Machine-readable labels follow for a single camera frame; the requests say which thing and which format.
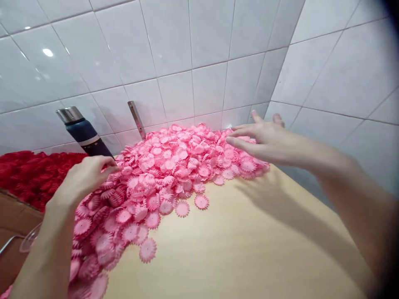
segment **wooden table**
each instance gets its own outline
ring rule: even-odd
[[[338,215],[275,166],[254,181],[207,184],[209,208],[164,217],[156,258],[130,246],[111,298],[365,298],[370,270]]]

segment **dark blue thermos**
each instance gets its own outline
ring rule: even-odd
[[[89,156],[103,155],[113,157],[91,123],[83,117],[78,108],[72,106],[55,112],[64,122],[66,130]]]

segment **hand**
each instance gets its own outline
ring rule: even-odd
[[[108,167],[101,172],[104,165]],[[56,201],[63,206],[76,208],[79,202],[105,182],[111,173],[119,170],[112,157],[86,157],[68,171],[49,203]]]
[[[287,131],[279,114],[273,115],[273,122],[265,122],[255,110],[252,111],[252,117],[254,124],[233,127],[234,132],[226,138],[226,142],[260,160],[299,167],[312,141]],[[245,142],[237,138],[239,136],[253,137],[257,144]]]

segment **white ceramic tile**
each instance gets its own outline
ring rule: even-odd
[[[399,126],[364,121],[340,147],[386,190],[399,197]]]
[[[283,120],[285,127],[289,130],[294,122],[298,112],[300,110],[300,106],[294,106],[290,104],[278,103],[278,102],[270,102],[267,107],[266,115],[264,120],[273,121],[273,115],[275,113],[280,114],[281,119]]]
[[[243,125],[248,121],[251,106],[224,110],[222,116],[222,130],[235,125]]]
[[[70,152],[77,152],[77,153],[84,153],[84,150],[81,148],[81,146],[77,142],[71,142],[71,143],[66,143],[62,145],[57,145],[55,147],[46,147],[44,149],[38,149],[33,151],[35,154],[44,152],[47,155],[53,154],[53,153],[70,153]]]
[[[96,12],[122,82],[156,77],[139,1]]]
[[[122,149],[124,149],[126,145],[134,146],[142,140],[137,129],[116,133],[115,135],[121,143]]]
[[[340,34],[335,32],[290,45],[271,100],[302,105]]]
[[[236,0],[230,59],[267,50],[280,0]]]
[[[136,129],[123,86],[92,93],[114,133]]]
[[[122,2],[126,2],[126,0],[90,0],[90,3],[94,10],[110,7]]]
[[[103,140],[111,154],[115,156],[121,153],[121,150],[123,148],[118,138],[116,138],[115,134],[101,136],[101,139]]]
[[[59,98],[89,92],[51,25],[17,33],[12,38]]]
[[[269,102],[276,86],[288,48],[266,52],[256,87],[254,103]]]
[[[224,110],[254,103],[264,53],[231,60],[227,65]]]
[[[280,0],[268,45],[269,50],[290,44],[304,2],[305,0]]]
[[[90,91],[121,85],[94,12],[53,23]]]
[[[37,1],[2,0],[0,12],[0,23],[10,34],[48,23]]]
[[[229,59],[234,0],[189,0],[192,67]]]
[[[142,0],[158,76],[191,69],[188,0]]]
[[[91,10],[89,0],[37,0],[50,21],[64,19]]]
[[[151,133],[151,132],[157,132],[157,131],[159,131],[162,128],[166,128],[167,129],[168,128],[167,123],[145,127],[144,129],[145,129],[146,133]]]
[[[359,0],[306,0],[291,43],[342,30]]]
[[[191,71],[158,78],[168,122],[194,117]]]
[[[195,115],[223,110],[227,62],[192,71]]]
[[[399,89],[396,89],[368,118],[399,125]]]
[[[57,99],[35,67],[26,59],[11,37],[0,39],[0,76],[25,107]]]
[[[304,106],[366,118],[396,87],[397,40],[384,19],[345,30]]]
[[[359,118],[302,108],[291,131],[338,147],[361,122]]]
[[[3,37],[7,35],[6,30],[3,28],[3,26],[0,24],[0,37]]]
[[[195,125],[195,120],[194,118],[186,118],[183,120],[175,120],[172,122],[167,123],[168,127],[171,127],[173,124],[182,126],[182,127],[186,127],[186,128],[190,128],[192,125]]]
[[[220,130],[222,127],[223,112],[216,112],[195,117],[195,125],[205,123],[211,130]]]
[[[0,78],[0,113],[22,109],[26,106],[28,105]]]
[[[76,106],[83,117],[91,123],[98,135],[102,136],[113,133],[102,111],[90,93],[61,100],[61,103],[65,107]]]
[[[268,106],[268,105],[269,105],[269,103],[260,103],[260,104],[252,105],[252,106],[251,106],[251,111],[252,111],[252,110],[255,110],[255,111],[259,114],[259,116],[260,116],[261,118],[264,118],[264,117],[265,117],[265,114],[266,114],[266,110],[267,110],[267,106]],[[248,116],[248,123],[255,123],[255,122],[254,122],[254,119],[252,118],[251,113],[250,113],[249,116]]]
[[[74,139],[55,113],[55,110],[63,107],[59,101],[55,101],[1,114],[2,154],[5,150],[36,150],[73,142]]]
[[[126,85],[125,89],[129,99],[134,101],[144,127],[166,122],[157,79]]]
[[[388,16],[388,11],[381,0],[361,0],[355,13],[350,18],[348,27],[364,24]]]

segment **pile of pink paper flowers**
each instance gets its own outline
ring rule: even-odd
[[[204,124],[148,133],[144,141],[126,147],[116,158],[122,168],[87,196],[76,210],[70,281],[73,298],[99,299],[110,271],[126,247],[140,246],[139,257],[148,263],[155,257],[156,242],[148,237],[162,217],[175,211],[186,217],[187,199],[206,210],[205,184],[223,185],[236,176],[253,179],[269,170],[269,164],[225,142],[231,130],[211,131]],[[254,143],[254,139],[243,138]]]

